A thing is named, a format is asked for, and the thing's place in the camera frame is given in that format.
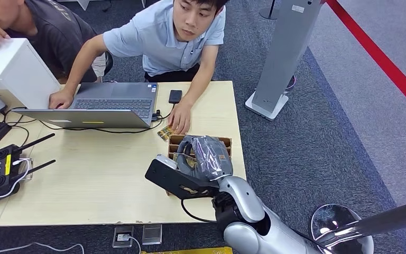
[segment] stanchion base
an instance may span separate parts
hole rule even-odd
[[[312,216],[310,223],[312,238],[317,239],[327,231],[337,229],[340,226],[350,224],[360,219],[357,213],[345,206],[337,204],[324,205],[317,209]],[[331,252],[320,247],[319,249],[322,253],[331,254]],[[363,237],[338,243],[335,246],[329,247],[329,249],[336,254],[373,254],[374,242],[371,236]]]
[[[278,113],[284,107],[284,104],[289,100],[289,98],[287,96],[282,94],[281,97],[279,97],[278,103],[274,107],[273,112],[269,112],[253,103],[253,98],[254,98],[255,93],[256,93],[256,91],[248,98],[248,100],[246,100],[245,106],[247,109],[253,111],[254,113],[256,113],[258,115],[265,117],[269,121],[273,121],[276,118]]]
[[[278,18],[278,10],[273,9],[272,15],[270,15],[270,8],[264,8],[259,11],[259,14],[269,20],[276,20]]]

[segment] young man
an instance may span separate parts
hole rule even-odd
[[[81,46],[97,35],[85,21],[52,0],[0,0],[0,42],[27,38],[59,81],[66,81]],[[105,55],[87,68],[81,81],[103,76]]]
[[[175,133],[186,133],[192,106],[214,74],[218,47],[223,44],[227,1],[161,0],[137,13],[128,24],[92,38],[78,53],[65,88],[51,95],[50,107],[70,106],[83,73],[102,52],[109,50],[118,57],[143,55],[148,81],[192,81],[169,116]]]

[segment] yellow label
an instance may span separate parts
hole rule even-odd
[[[7,155],[7,159],[5,161],[5,175],[10,174],[10,162],[12,160],[12,155]]]
[[[145,251],[142,254],[233,254],[233,250],[230,247],[223,248],[210,248],[210,249],[195,249],[195,250],[175,250],[165,252],[147,253]]]

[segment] white cable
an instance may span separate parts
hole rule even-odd
[[[12,189],[10,189],[10,191],[9,191],[7,194],[0,196],[0,198],[9,196],[9,195],[13,192],[13,190],[15,189],[16,184],[19,183],[22,179],[24,179],[25,176],[27,176],[27,173],[28,173],[29,170],[31,169],[32,159],[30,159],[30,158],[23,158],[23,159],[14,161],[14,162],[13,162],[13,165],[16,166],[16,165],[20,164],[20,163],[23,162],[23,161],[26,161],[26,162],[27,162],[27,168],[26,168],[26,170],[25,170],[25,172],[24,172],[24,175],[23,175],[21,178],[19,178],[18,180],[16,180],[16,182],[15,182],[15,183],[13,184],[13,186],[12,186]]]
[[[141,254],[141,245],[139,244],[139,242],[136,240],[136,238],[134,238],[134,237],[132,237],[132,236],[128,236],[128,238],[130,238],[130,239],[133,239],[136,243],[137,243],[137,246],[139,247],[139,254]]]
[[[74,248],[74,247],[76,247],[76,246],[80,246],[80,248],[81,248],[81,254],[85,254],[85,249],[83,248],[83,245],[81,245],[81,244],[79,244],[79,243],[76,244],[76,245],[74,245],[74,246],[72,246],[72,247],[69,247],[69,248],[67,248],[67,249],[56,249],[56,248],[54,248],[54,247],[52,247],[52,246],[49,246],[49,245],[47,245],[47,244],[42,244],[42,243],[39,243],[39,242],[32,242],[32,243],[29,243],[29,244],[24,245],[24,246],[19,246],[19,247],[15,247],[15,248],[9,248],[9,249],[5,249],[5,250],[0,250],[0,253],[2,253],[2,252],[7,252],[7,251],[12,251],[12,250],[24,249],[24,248],[27,248],[27,247],[32,246],[32,245],[34,245],[34,244],[40,245],[40,246],[43,246],[43,247],[47,247],[47,248],[49,248],[49,249],[51,249],[51,250],[58,251],[58,252],[68,251],[68,250],[70,250],[70,249],[72,249],[72,248]]]

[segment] metal stand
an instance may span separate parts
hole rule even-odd
[[[253,97],[254,94],[256,92],[254,92],[249,98],[248,100],[245,102],[245,106],[247,109],[253,111],[254,113],[261,115],[263,117],[265,117],[267,120],[273,121],[276,116],[278,115],[278,113],[281,111],[281,109],[284,107],[284,104],[289,100],[289,98],[287,96],[285,96],[284,94],[282,94],[279,97],[278,103],[276,103],[276,106],[273,110],[273,112],[269,112],[267,110],[265,110],[262,107],[257,106],[256,104],[253,103]]]
[[[337,204],[328,204],[315,211],[310,223],[312,238],[320,241],[320,237],[329,232],[359,221],[361,218],[351,209]],[[374,241],[371,236],[345,238],[333,246],[328,247],[337,254],[373,254]],[[329,251],[318,247],[322,253],[331,254]]]
[[[272,7],[269,8],[263,8],[259,11],[259,15],[262,17],[268,19],[268,20],[276,20],[278,18],[278,10],[274,8],[274,1],[272,2]]]
[[[308,4],[307,0],[282,1],[280,11],[269,10],[268,18],[279,16],[275,24],[270,50],[259,78],[256,91],[245,106],[272,121],[288,101],[284,95],[301,55],[306,51],[322,3]]]

